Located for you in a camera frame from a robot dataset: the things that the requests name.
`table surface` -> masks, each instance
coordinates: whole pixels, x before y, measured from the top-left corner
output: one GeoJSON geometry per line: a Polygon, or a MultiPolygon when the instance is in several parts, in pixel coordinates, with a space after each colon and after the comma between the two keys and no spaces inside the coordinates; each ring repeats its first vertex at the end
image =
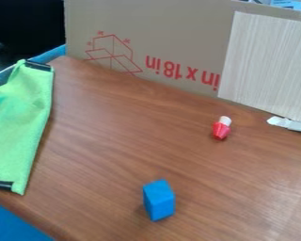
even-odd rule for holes
{"type": "Polygon", "coordinates": [[[301,134],[268,113],[68,57],[25,196],[0,203],[57,240],[301,241],[301,134]],[[233,119],[226,141],[214,121],[233,119]],[[176,215],[150,222],[143,184],[166,178],[176,215]]]}

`wooden board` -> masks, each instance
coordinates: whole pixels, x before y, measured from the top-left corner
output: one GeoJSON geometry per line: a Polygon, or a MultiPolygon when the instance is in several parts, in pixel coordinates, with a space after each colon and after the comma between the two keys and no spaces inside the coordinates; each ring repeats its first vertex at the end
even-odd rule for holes
{"type": "Polygon", "coordinates": [[[62,57],[24,197],[0,203],[56,240],[301,241],[301,134],[270,114],[62,57]],[[211,127],[231,116],[226,141],[211,127]],[[177,213],[150,222],[143,184],[166,178],[177,213]]]}
{"type": "Polygon", "coordinates": [[[301,121],[301,22],[236,12],[218,96],[301,121]]]}

